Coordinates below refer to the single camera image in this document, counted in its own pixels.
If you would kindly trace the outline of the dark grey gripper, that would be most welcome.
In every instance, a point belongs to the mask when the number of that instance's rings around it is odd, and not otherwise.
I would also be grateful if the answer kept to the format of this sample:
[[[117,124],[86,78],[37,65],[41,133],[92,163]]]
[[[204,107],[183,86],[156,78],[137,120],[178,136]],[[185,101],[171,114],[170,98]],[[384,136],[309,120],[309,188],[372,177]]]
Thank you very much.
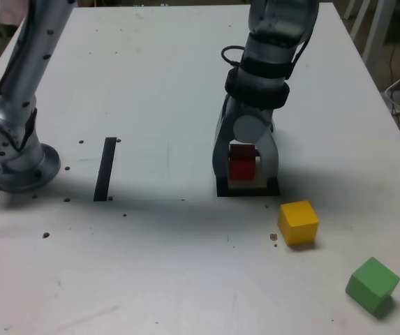
[[[234,122],[233,130],[232,114],[243,115]],[[234,136],[239,142],[255,145],[266,179],[277,178],[279,152],[270,128],[272,114],[273,110],[261,110],[229,96],[225,97],[218,118],[212,154],[212,165],[217,179],[228,176],[228,145]]]

